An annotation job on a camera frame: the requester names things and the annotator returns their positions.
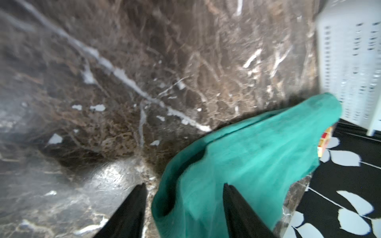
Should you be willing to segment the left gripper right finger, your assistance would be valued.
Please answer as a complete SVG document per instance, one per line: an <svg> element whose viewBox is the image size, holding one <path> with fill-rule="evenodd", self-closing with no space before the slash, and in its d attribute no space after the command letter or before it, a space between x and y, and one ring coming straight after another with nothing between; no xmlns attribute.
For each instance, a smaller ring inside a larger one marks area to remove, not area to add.
<svg viewBox="0 0 381 238"><path fill-rule="evenodd" d="M223 206L230 238L275 238L239 191L224 184Z"/></svg>

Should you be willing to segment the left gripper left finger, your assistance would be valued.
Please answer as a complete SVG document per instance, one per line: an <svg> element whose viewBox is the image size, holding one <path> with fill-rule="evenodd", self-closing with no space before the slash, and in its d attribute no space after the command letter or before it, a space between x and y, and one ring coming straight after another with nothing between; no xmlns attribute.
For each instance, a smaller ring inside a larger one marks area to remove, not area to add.
<svg viewBox="0 0 381 238"><path fill-rule="evenodd" d="M141 238L146 200L146 185L136 185L94 238Z"/></svg>

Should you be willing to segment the green long pants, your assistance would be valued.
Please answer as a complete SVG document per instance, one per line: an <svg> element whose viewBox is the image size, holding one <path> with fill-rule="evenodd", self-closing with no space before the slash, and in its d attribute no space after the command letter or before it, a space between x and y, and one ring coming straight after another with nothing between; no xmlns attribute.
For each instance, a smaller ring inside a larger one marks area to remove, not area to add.
<svg viewBox="0 0 381 238"><path fill-rule="evenodd" d="M318 143L340 118L329 93L226 126L180 151L152 201L163 238L226 238L223 187L234 186L274 229L292 184L319 166Z"/></svg>

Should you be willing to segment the small orange card box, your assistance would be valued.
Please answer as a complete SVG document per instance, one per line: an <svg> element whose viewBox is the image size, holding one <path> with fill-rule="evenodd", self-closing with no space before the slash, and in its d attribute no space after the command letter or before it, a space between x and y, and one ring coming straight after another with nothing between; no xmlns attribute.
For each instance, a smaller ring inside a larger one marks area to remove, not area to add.
<svg viewBox="0 0 381 238"><path fill-rule="evenodd" d="M331 136L332 136L332 131L333 131L333 127L329 127L327 130L324 131L323 135L321 136L320 140L319 140L319 143L318 143L318 146L317 146L317 155L319 158L321 158L323 156L323 153L327 147L327 145L329 144L329 141L331 139Z"/></svg>

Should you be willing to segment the white plastic mesh basket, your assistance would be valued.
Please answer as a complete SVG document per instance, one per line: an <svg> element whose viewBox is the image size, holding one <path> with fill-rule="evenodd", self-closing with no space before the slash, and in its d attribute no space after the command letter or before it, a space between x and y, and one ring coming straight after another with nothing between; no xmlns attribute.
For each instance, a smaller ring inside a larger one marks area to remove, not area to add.
<svg viewBox="0 0 381 238"><path fill-rule="evenodd" d="M381 130L381 2L326 1L316 17L321 92L341 103L341 119Z"/></svg>

